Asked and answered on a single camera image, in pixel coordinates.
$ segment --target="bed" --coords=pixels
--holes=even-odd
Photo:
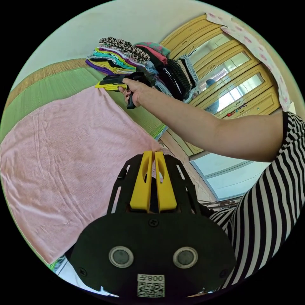
[[[51,64],[27,76],[8,96],[1,120],[0,143],[14,125],[27,114],[51,101],[67,98],[85,88],[94,86],[104,76],[105,74],[89,67],[84,58]],[[113,91],[108,93],[137,124],[156,140],[160,139],[167,129],[161,121],[142,107],[132,111],[127,110],[124,96],[121,93]],[[26,242],[44,262],[27,240]],[[81,281],[75,278],[65,256],[58,258],[47,267],[71,284],[90,290],[90,288],[83,287]],[[108,295],[102,290],[100,294]]]

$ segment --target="wooden wardrobe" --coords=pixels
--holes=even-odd
[[[271,114],[280,108],[273,75],[246,46],[220,27],[202,15],[185,23],[160,43],[171,50],[171,59],[187,54],[194,66],[199,91],[189,104],[200,109],[218,105],[213,114],[222,119]],[[207,85],[207,80],[211,79],[214,83]],[[168,132],[188,156],[202,152],[172,130]]]

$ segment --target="person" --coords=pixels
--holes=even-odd
[[[212,86],[214,83],[216,83],[215,80],[213,79],[207,79],[206,84],[207,84],[207,88],[209,88],[210,86]],[[210,105],[209,107],[207,107],[205,109],[205,111],[210,112],[211,114],[216,114],[218,112],[218,108],[219,108],[219,99],[217,101],[215,101],[212,105]]]
[[[262,268],[289,236],[305,202],[305,122],[291,112],[222,120],[125,78],[128,102],[144,107],[184,141],[218,155],[270,162],[237,207],[210,219],[227,234],[236,266],[218,290],[242,282]]]

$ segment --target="striped shirt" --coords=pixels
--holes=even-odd
[[[305,202],[305,122],[283,112],[283,143],[275,160],[235,208],[210,219],[228,235],[236,266],[218,290],[240,283],[279,250]]]

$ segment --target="leopard print clothing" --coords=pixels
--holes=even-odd
[[[123,53],[130,53],[136,60],[147,61],[150,59],[149,55],[146,54],[144,51],[140,50],[137,47],[134,47],[130,42],[127,42],[122,39],[117,39],[113,37],[101,38],[99,40],[99,45],[116,47],[120,49]]]

